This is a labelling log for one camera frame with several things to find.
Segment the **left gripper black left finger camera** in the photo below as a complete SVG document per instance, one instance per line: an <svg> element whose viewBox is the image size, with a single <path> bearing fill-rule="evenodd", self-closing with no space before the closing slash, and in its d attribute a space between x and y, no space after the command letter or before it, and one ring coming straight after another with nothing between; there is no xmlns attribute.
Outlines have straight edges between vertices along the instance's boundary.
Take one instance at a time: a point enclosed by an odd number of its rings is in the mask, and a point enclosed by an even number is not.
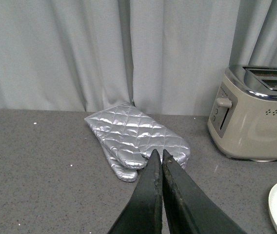
<svg viewBox="0 0 277 234"><path fill-rule="evenodd" d="M162 231L162 164L154 149L133 194L110 234L160 234Z"/></svg>

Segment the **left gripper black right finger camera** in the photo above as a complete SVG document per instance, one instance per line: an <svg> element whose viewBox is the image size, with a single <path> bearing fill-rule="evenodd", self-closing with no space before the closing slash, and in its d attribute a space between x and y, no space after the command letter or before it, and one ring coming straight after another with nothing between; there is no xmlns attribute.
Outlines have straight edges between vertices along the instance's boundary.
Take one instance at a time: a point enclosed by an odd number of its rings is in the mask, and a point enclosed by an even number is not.
<svg viewBox="0 0 277 234"><path fill-rule="evenodd" d="M182 169L163 151L163 200L172 234L244 234Z"/></svg>

